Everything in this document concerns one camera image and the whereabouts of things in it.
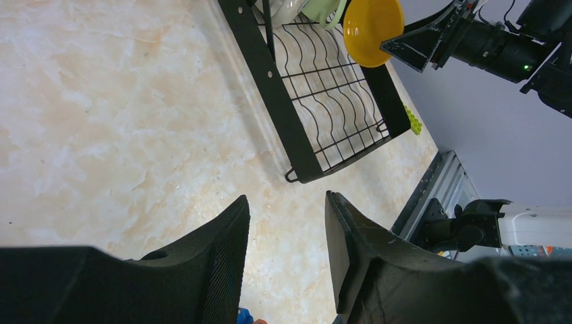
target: mug handle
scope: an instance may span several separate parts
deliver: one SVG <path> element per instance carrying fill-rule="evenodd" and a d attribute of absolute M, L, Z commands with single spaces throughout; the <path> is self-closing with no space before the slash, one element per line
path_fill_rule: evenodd
<path fill-rule="evenodd" d="M 324 9 L 320 11 L 320 26 L 322 26 L 322 28 L 324 28 L 325 30 L 334 29 L 334 27 L 338 24 L 341 15 L 343 14 L 343 9 L 345 8 L 346 2 L 347 0 L 340 0 L 340 2 L 338 3 L 338 8 L 336 9 L 336 14 L 334 15 L 334 18 L 329 24 L 326 24 L 326 16 L 328 15 L 326 10 Z"/>

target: black dish rack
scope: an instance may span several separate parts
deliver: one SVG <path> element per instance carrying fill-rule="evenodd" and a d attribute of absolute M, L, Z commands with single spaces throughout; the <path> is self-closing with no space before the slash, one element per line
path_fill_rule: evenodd
<path fill-rule="evenodd" d="M 341 25 L 326 31 L 299 15 L 273 29 L 253 1 L 219 5 L 292 165 L 287 181 L 332 174 L 411 128 L 385 65 L 354 62 Z"/>

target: yellow bowl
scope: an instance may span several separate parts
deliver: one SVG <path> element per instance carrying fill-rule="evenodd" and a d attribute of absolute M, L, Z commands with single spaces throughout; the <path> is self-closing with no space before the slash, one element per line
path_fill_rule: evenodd
<path fill-rule="evenodd" d="M 404 27 L 398 0 L 352 0 L 343 18 L 343 41 L 357 64 L 377 68 L 391 58 L 381 43 L 403 34 Z"/>

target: green sponge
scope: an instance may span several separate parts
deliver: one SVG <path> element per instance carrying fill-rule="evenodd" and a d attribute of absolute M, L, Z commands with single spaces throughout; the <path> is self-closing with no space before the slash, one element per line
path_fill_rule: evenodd
<path fill-rule="evenodd" d="M 411 122 L 411 130 L 413 131 L 413 133 L 415 133 L 415 135 L 421 134 L 421 131 L 423 129 L 423 124 L 421 124 L 421 122 L 417 119 L 417 117 L 415 117 L 415 115 L 409 110 L 409 108 L 407 108 L 407 106 L 404 107 L 405 111 L 407 112 L 407 116 L 409 117 L 409 121 Z"/>

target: blue object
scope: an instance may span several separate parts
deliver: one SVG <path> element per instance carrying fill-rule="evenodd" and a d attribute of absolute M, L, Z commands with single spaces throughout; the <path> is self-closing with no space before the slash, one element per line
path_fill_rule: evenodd
<path fill-rule="evenodd" d="M 252 324 L 254 322 L 254 318 L 250 316 L 250 312 L 246 308 L 239 308 L 238 309 L 238 319 L 236 320 L 236 324 Z"/>

